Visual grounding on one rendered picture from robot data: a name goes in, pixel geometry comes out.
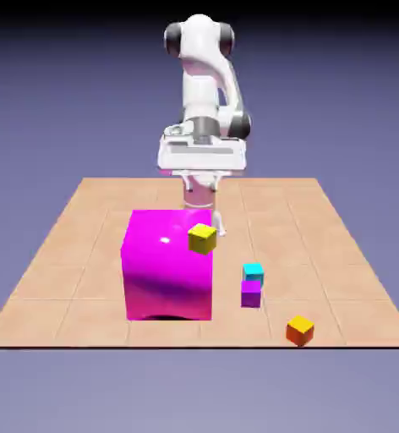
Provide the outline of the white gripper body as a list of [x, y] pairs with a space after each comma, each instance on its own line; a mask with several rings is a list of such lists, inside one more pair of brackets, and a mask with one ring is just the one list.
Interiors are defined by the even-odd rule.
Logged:
[[240, 172], [247, 166], [246, 142], [212, 136], [209, 144], [195, 144], [191, 135], [163, 135], [157, 165], [167, 171]]

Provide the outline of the small yellow cube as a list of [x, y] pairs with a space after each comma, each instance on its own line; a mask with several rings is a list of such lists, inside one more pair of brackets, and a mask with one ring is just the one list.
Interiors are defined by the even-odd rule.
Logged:
[[189, 250], [208, 255], [217, 244], [217, 230], [204, 223], [197, 223], [188, 231]]

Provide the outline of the small cyan cube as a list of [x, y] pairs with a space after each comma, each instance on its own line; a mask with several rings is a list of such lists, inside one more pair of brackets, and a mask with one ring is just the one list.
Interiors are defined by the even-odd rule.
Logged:
[[244, 281], [260, 281], [264, 284], [264, 269], [258, 262], [243, 264], [243, 280]]

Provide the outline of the small purple cube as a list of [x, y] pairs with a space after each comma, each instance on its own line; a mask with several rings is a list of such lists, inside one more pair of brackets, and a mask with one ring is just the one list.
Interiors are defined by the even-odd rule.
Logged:
[[242, 280], [241, 281], [241, 306], [243, 308], [258, 309], [261, 304], [261, 281]]

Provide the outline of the small orange cube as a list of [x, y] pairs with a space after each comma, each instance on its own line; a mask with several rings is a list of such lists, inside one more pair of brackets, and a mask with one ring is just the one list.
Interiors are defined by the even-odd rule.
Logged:
[[298, 347], [305, 346], [314, 336], [314, 323], [301, 316], [294, 316], [286, 327], [286, 338]]

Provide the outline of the large magenta box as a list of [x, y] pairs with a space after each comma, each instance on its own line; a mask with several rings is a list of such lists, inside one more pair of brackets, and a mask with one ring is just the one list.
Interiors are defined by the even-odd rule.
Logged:
[[212, 259], [189, 249], [189, 229], [208, 210], [134, 210], [120, 249], [127, 319], [159, 316], [209, 321]]

